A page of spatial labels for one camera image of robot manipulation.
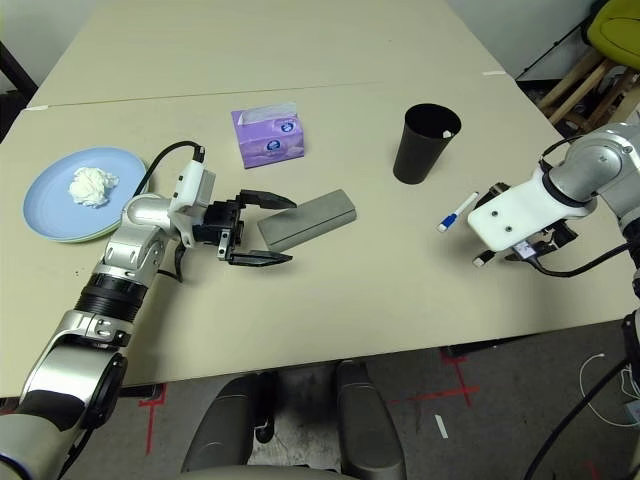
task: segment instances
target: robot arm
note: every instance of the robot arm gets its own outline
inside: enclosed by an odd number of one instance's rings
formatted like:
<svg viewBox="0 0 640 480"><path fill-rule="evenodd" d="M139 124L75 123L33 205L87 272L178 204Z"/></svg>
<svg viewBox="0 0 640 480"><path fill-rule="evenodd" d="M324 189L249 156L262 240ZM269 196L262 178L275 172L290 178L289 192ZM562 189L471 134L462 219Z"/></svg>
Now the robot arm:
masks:
<svg viewBox="0 0 640 480"><path fill-rule="evenodd" d="M0 478L59 478L91 432L109 419L126 372L133 321L170 240L180 242L177 279L185 249L198 242L217 245L218 258L230 264L265 266L291 259L274 252L237 253L235 247L242 237L240 211L247 204L282 209L295 203L243 190L235 200L209 205L215 176L203 160L199 147L170 200L144 194L125 205L120 227L32 369L18 408L0 416Z"/></svg>
<svg viewBox="0 0 640 480"><path fill-rule="evenodd" d="M542 160L529 181L513 188L492 187L486 201L478 202L468 217L471 228L489 248L474 263L484 265L494 252L511 249L513 254L507 259L535 265L537 257L577 237L565 220L589 215L600 196L616 215L628 242L616 252L629 250L637 269L633 289L640 298L639 152L639 126L606 125L575 141L558 166ZM539 233L551 234L551 240L536 242L533 237ZM623 333L634 379L640 382L640 310L624 319Z"/></svg>
<svg viewBox="0 0 640 480"><path fill-rule="evenodd" d="M596 208L599 195L625 237L640 218L640 128L613 124L578 139L560 165L541 162L533 177L478 206L469 224L492 251L513 248L565 219Z"/></svg>

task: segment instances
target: purple tissue box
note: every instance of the purple tissue box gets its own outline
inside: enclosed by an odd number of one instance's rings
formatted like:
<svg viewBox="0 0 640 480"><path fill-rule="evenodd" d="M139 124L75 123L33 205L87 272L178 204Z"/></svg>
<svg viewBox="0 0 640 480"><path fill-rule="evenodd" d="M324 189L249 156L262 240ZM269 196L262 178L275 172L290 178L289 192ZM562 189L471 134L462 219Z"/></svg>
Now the purple tissue box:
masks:
<svg viewBox="0 0 640 480"><path fill-rule="evenodd" d="M243 111L231 112L231 118L244 168L304 156L304 138L298 115L238 125Z"/></svg>

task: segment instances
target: tissue box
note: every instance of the tissue box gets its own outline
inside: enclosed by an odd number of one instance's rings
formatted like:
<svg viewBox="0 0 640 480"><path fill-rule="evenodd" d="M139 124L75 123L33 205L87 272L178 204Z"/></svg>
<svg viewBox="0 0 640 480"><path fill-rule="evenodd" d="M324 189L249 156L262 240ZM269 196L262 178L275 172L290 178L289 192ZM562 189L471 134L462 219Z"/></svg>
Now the tissue box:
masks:
<svg viewBox="0 0 640 480"><path fill-rule="evenodd" d="M295 103L231 112L244 168L304 155L302 126Z"/></svg>

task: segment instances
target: yellow chair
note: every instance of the yellow chair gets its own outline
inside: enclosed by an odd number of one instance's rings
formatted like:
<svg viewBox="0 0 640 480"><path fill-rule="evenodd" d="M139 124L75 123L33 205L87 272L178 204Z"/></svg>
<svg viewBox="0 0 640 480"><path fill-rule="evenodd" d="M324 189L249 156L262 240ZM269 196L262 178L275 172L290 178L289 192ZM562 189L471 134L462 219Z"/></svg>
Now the yellow chair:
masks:
<svg viewBox="0 0 640 480"><path fill-rule="evenodd" d="M566 118L585 132L609 120L624 120L638 100L640 84L636 81L633 92L627 93L614 117L606 115L615 99L632 88L640 70L640 0L609 0L594 18L587 35L593 49L538 103L538 108L553 125ZM624 74L588 118L571 112L609 70L619 65L627 67ZM578 88L559 107L553 108L552 105L585 75L586 79Z"/></svg>

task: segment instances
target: stacked plates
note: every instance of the stacked plates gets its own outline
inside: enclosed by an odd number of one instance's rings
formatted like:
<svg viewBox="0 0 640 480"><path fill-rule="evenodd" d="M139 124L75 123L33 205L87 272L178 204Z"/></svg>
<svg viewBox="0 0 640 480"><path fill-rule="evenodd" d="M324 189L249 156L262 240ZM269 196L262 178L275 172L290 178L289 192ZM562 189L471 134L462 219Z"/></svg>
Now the stacked plates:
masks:
<svg viewBox="0 0 640 480"><path fill-rule="evenodd" d="M68 192L74 172L97 167L118 177L108 201L97 208L78 205ZM33 182L22 211L33 231L57 242L86 242L105 235L120 224L122 208L144 176L142 161L126 150L99 147L66 156L47 168Z"/></svg>

